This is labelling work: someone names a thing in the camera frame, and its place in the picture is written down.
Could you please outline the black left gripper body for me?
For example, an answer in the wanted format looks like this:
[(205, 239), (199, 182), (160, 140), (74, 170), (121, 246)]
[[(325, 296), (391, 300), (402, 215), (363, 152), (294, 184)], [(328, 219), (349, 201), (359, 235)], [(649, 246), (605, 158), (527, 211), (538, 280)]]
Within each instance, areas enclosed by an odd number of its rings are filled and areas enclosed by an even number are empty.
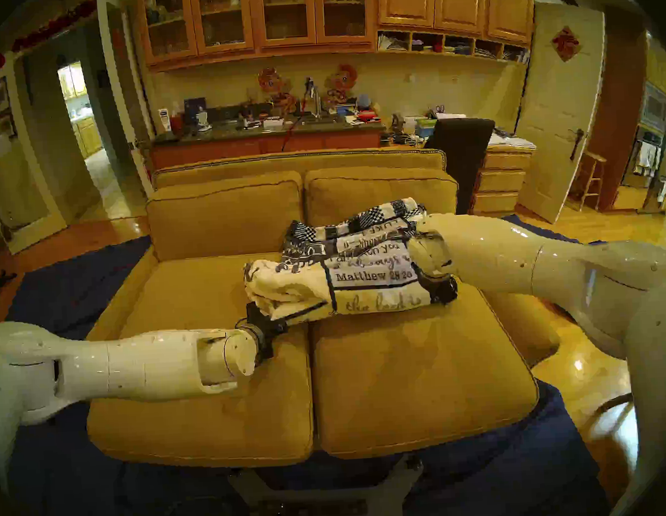
[(245, 311), (246, 316), (238, 320), (236, 329), (252, 338), (257, 348), (254, 362), (261, 364), (273, 357), (273, 341), (287, 332), (287, 323), (271, 320), (269, 316), (262, 314), (256, 303), (247, 303)]

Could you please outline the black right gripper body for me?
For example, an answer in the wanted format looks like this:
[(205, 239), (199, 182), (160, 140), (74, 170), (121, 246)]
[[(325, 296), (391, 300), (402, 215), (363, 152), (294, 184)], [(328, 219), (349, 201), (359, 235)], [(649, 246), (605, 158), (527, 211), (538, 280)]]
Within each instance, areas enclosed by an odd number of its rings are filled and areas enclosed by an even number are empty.
[(458, 297), (458, 283), (451, 276), (424, 277), (425, 290), (430, 297), (430, 304), (449, 304)]

